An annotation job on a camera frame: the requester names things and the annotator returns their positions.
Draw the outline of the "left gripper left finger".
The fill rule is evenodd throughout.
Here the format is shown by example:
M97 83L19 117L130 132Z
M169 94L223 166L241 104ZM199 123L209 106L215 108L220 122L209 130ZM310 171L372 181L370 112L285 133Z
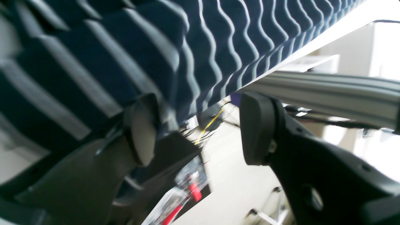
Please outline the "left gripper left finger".
M142 95L75 146L14 179L19 225L140 225L167 194L185 198L176 176L200 149L178 132L158 139L158 105Z

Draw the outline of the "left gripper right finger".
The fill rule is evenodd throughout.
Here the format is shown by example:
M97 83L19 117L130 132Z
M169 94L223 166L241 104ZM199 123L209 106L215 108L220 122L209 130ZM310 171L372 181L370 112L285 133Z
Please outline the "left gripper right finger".
M297 224L399 224L398 182L316 137L276 98L246 92L239 109L246 164L273 170Z

